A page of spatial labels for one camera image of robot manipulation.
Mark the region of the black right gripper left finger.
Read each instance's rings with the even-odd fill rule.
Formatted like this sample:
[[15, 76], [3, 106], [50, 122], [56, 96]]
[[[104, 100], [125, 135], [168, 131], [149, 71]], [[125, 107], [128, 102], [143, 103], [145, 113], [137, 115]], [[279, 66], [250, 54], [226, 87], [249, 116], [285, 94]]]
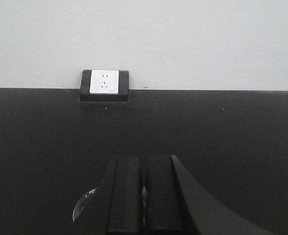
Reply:
[[141, 169], [136, 157], [113, 157], [97, 197], [98, 233], [140, 233]]

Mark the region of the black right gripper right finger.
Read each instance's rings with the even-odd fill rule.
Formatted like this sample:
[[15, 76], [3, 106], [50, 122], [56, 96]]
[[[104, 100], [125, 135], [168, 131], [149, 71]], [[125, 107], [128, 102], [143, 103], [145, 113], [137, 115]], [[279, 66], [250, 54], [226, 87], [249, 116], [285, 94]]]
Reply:
[[150, 235], [268, 235], [217, 200], [177, 156], [152, 156], [147, 171]]

